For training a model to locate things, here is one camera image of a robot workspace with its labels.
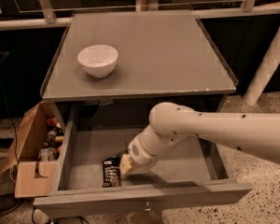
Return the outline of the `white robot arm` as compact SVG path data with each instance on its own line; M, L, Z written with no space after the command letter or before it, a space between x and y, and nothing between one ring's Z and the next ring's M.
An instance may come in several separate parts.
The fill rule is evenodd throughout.
M197 112L183 105L160 103L151 109L148 121L121 157L123 175L154 163L188 136L280 164L280 114Z

